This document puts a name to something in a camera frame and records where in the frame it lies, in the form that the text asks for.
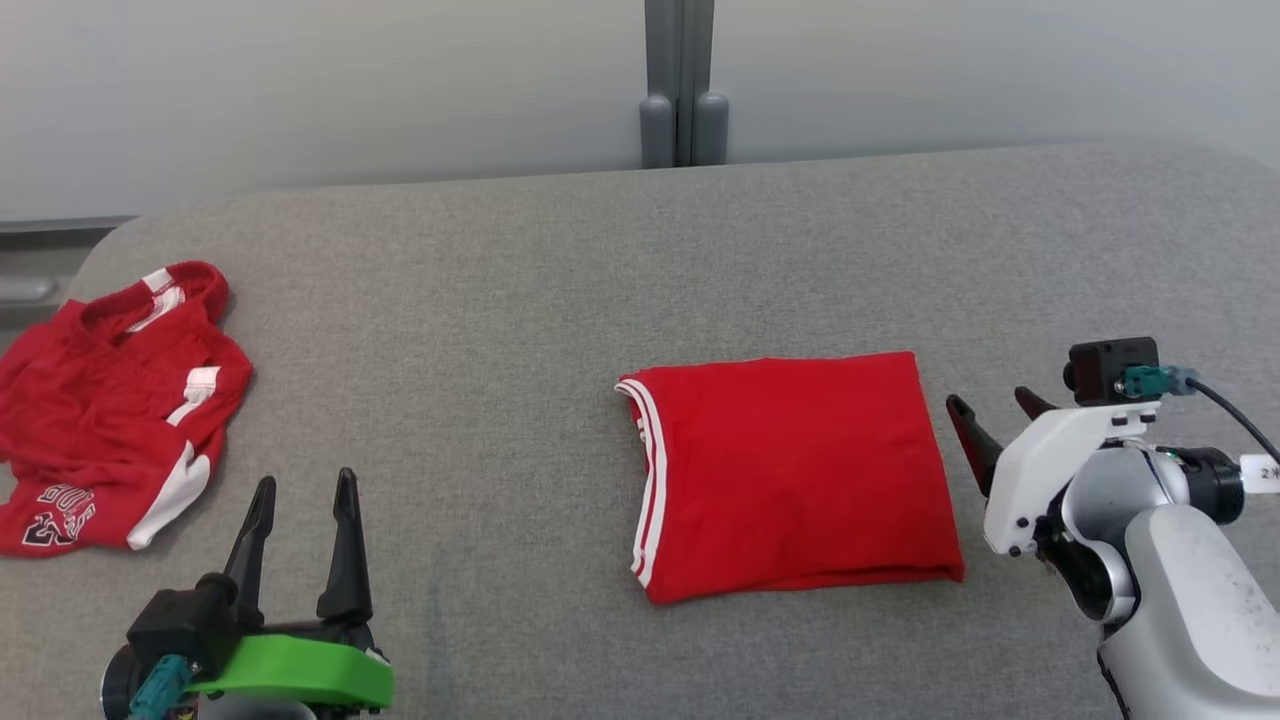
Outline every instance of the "gray table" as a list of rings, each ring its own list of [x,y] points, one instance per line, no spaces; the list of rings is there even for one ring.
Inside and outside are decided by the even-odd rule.
[[[1009,439],[1015,384],[1066,400],[1073,342],[1153,334],[1280,434],[1277,249],[1275,174],[1167,145],[333,188],[129,223],[74,295],[209,260],[256,379],[212,486],[150,550],[0,562],[3,715],[91,716],[134,614],[221,566],[266,473],[264,610],[308,616],[351,465],[397,717],[1115,717],[1060,579],[987,550],[943,397]],[[650,607],[616,377],[902,348],[968,582]],[[1252,450],[1204,400],[1156,430]],[[1272,597],[1277,518],[1256,500],[1229,530]]]

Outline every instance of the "white trim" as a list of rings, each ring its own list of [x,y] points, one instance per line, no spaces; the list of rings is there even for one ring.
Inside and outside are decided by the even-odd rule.
[[[156,533],[195,502],[200,493],[205,492],[205,486],[209,484],[209,456],[192,457],[193,455],[196,455],[196,448],[188,442],[182,451],[182,457],[174,464],[155,501],[147,509],[147,514],[129,530],[125,539],[133,550],[142,550],[151,544]]]
[[[214,395],[214,391],[218,389],[218,370],[219,366],[212,365],[209,368],[193,368],[187,373],[187,388],[182,392],[187,402],[183,402],[177,410],[170,413],[165,418],[165,423],[177,427],[183,418],[189,415],[196,407],[200,407],[201,402],[209,400]]]
[[[173,284],[173,275],[169,274],[168,268],[160,268],[159,270],[142,278],[142,282],[145,282],[147,284],[147,288],[151,290],[151,295],[155,295],[161,290]]]
[[[155,296],[151,297],[151,302],[155,304],[151,307],[151,313],[146,318],[142,318],[137,323],[133,323],[132,325],[129,325],[129,328],[127,331],[124,331],[124,332],[127,332],[127,333],[136,333],[136,332],[141,331],[142,328],[145,328],[145,327],[150,325],[151,323],[156,322],[157,319],[160,319],[160,316],[164,315],[165,313],[168,313],[168,311],[173,310],[174,307],[182,305],[182,302],[184,300],[187,300],[187,295],[184,292],[182,292],[180,287],[178,287],[178,286],[174,284],[174,286],[169,286],[169,287],[164,288],[164,291],[160,292],[160,295],[155,295]]]
[[[654,402],[649,388],[644,387],[640,380],[627,378],[618,382],[613,389],[635,400],[648,430],[645,433],[645,450],[649,452],[649,478],[644,488],[644,507],[640,509],[640,527],[636,529],[636,564],[631,568],[635,571],[640,560],[644,560],[644,566],[640,568],[636,578],[641,585],[648,588],[649,580],[653,578],[653,564],[658,556],[662,521],[667,511],[667,445],[662,434],[662,420],[658,418],[658,404]],[[653,492],[653,512],[649,511],[650,489]],[[645,533],[646,519],[648,537]],[[640,547],[641,538],[644,547]]]

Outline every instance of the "folded red shirt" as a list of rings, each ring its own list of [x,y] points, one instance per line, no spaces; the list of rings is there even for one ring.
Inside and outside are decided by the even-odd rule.
[[[178,263],[67,302],[0,359],[0,555],[141,550],[205,489],[252,366],[215,324],[227,279]]]
[[[654,603],[964,579],[910,352],[623,375],[648,480],[631,570]]]

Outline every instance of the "label sticker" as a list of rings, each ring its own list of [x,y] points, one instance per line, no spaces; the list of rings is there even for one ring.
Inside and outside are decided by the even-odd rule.
[[[1240,482],[1248,493],[1280,493],[1280,466],[1270,455],[1242,455]]]

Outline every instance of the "cable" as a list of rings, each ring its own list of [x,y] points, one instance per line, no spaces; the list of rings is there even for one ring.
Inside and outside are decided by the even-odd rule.
[[[1258,445],[1262,446],[1262,450],[1267,451],[1267,455],[1270,455],[1276,462],[1280,462],[1280,450],[1276,450],[1276,446],[1271,445],[1271,441],[1267,439],[1267,436],[1262,434],[1262,430],[1260,430],[1257,425],[1254,425],[1248,418],[1245,418],[1244,413],[1240,413],[1240,410],[1236,406],[1228,402],[1225,397],[1215,392],[1213,388],[1199,382],[1199,379],[1197,378],[1187,378],[1187,386],[1203,392],[1204,397],[1212,400],[1213,402],[1217,402],[1222,407],[1222,410],[1226,410],[1228,415],[1235,418],[1236,423],[1244,425],[1244,429],[1249,430],[1249,434],[1253,436],[1253,439],[1258,441]]]

